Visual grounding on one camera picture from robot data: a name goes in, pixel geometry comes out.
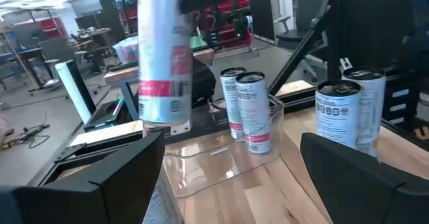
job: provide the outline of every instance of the black bracket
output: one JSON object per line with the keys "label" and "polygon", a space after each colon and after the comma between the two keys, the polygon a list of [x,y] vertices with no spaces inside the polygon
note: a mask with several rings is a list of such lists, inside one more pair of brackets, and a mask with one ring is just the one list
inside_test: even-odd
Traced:
{"label": "black bracket", "polygon": [[62,150],[61,154],[54,160],[54,163],[58,163],[61,162],[65,159],[67,159],[68,157],[74,155],[77,151],[85,148],[87,144],[77,144],[75,146],[69,146],[65,149]]}
{"label": "black bracket", "polygon": [[280,73],[277,75],[271,86],[269,86],[269,93],[271,95],[275,96],[277,94],[283,84],[298,67],[301,60],[309,53],[309,51],[311,51],[311,49],[313,49],[314,43],[316,43],[317,39],[320,38],[320,35],[328,25],[330,15],[330,7],[328,6],[326,7],[326,11],[318,19],[313,19],[310,30],[280,70]]}

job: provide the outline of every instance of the barcode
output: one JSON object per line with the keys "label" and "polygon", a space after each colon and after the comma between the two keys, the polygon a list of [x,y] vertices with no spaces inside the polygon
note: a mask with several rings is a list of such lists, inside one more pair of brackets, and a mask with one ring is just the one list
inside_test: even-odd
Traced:
{"label": "barcode", "polygon": [[189,94],[189,82],[188,81],[174,81],[170,89],[171,97],[183,97]]}
{"label": "barcode", "polygon": [[226,85],[226,86],[225,86],[225,89],[226,89],[227,91],[236,91],[236,87],[235,87],[235,85]]}
{"label": "barcode", "polygon": [[251,151],[258,151],[259,150],[259,148],[257,146],[253,146],[253,145],[249,145],[249,149]]}
{"label": "barcode", "polygon": [[143,103],[139,103],[139,113],[143,113],[145,109],[145,105]]}

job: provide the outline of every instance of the black plastic part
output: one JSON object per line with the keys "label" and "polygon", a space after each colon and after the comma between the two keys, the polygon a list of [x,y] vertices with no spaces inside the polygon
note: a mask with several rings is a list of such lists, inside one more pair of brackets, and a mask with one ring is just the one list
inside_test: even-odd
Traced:
{"label": "black plastic part", "polygon": [[163,137],[151,133],[61,180],[2,188],[0,223],[141,223],[164,150]]}
{"label": "black plastic part", "polygon": [[301,154],[333,223],[427,223],[429,181],[313,133]]}
{"label": "black plastic part", "polygon": [[75,146],[70,146],[62,150],[61,154],[55,159],[55,163],[61,162],[68,157],[75,155],[77,151],[83,149],[86,144],[77,144]]}
{"label": "black plastic part", "polygon": [[347,97],[361,91],[361,86],[349,80],[327,81],[317,86],[317,91],[331,97]]}

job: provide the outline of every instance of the white wall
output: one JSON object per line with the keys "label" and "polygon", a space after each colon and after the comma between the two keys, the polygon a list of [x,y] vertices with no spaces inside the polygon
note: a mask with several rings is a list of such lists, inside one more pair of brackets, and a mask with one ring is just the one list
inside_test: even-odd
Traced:
{"label": "white wall", "polygon": [[75,19],[77,18],[77,16],[71,4],[65,3],[63,9],[56,9],[52,12],[52,15],[58,16],[62,20],[62,23],[64,24],[68,35],[77,35],[79,26],[76,23]]}
{"label": "white wall", "polygon": [[71,2],[71,5],[77,17],[81,17],[88,12],[101,10],[99,0],[76,0]]}
{"label": "white wall", "polygon": [[294,4],[292,0],[279,0],[279,4],[280,4],[280,14],[282,16],[291,16],[292,19],[287,21],[287,25],[289,29],[294,29],[295,28],[295,23],[294,23]]}
{"label": "white wall", "polygon": [[[278,19],[281,16],[279,0],[271,0],[271,12],[273,14],[273,20]],[[283,27],[279,23],[274,24],[274,34],[280,34],[284,32]]]}

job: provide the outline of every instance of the table leg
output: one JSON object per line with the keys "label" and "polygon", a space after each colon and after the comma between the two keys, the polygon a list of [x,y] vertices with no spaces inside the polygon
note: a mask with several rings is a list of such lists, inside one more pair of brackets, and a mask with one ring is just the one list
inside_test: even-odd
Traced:
{"label": "table leg", "polygon": [[42,89],[43,84],[40,82],[40,79],[39,79],[37,73],[34,71],[33,66],[29,63],[29,61],[26,57],[21,57],[21,59],[22,59],[22,63],[24,64],[24,67],[28,69],[28,72],[32,75],[36,84],[38,85],[38,89],[36,89],[36,90]]}
{"label": "table leg", "polygon": [[54,74],[52,74],[51,68],[50,68],[47,64],[45,64],[45,63],[44,63],[44,62],[45,62],[45,60],[46,60],[46,57],[44,56],[44,54],[43,54],[43,52],[42,52],[42,51],[39,53],[38,57],[39,57],[39,58],[40,58],[40,60],[43,62],[43,65],[45,66],[45,69],[46,69],[46,71],[48,72],[49,77],[50,77],[51,79],[54,79]]}
{"label": "table leg", "polygon": [[137,105],[134,103],[133,92],[128,82],[119,83],[119,88],[122,91],[123,99],[127,105],[129,115],[131,116],[132,121],[137,121],[139,119],[139,111]]}

